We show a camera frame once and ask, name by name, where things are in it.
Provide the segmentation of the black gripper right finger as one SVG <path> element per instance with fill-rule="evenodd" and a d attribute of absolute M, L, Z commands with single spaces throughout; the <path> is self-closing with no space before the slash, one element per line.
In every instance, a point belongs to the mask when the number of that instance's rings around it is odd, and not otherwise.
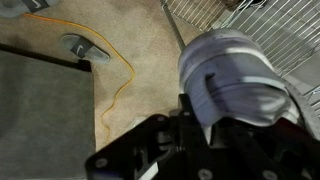
<path fill-rule="evenodd" d="M 320 180 L 320 142 L 280 120 L 256 127 L 224 118 L 213 126 L 216 180 Z"/>

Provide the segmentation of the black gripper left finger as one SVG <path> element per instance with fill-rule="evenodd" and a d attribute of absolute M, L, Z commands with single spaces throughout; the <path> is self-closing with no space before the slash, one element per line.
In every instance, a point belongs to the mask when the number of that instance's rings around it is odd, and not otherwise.
<path fill-rule="evenodd" d="M 157 180 L 213 176 L 213 157 L 189 96 L 176 115 L 154 114 L 85 162 L 88 180 L 138 180 L 153 165 Z"/>

